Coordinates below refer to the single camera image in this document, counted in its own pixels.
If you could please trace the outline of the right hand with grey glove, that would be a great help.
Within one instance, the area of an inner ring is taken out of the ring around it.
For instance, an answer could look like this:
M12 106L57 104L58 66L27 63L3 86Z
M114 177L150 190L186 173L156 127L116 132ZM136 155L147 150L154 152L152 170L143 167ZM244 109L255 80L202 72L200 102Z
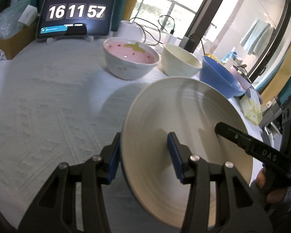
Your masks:
M250 188L269 217L286 216L291 211L291 186L279 184L280 188L276 189L276 184L265 173L265 167L260 169Z

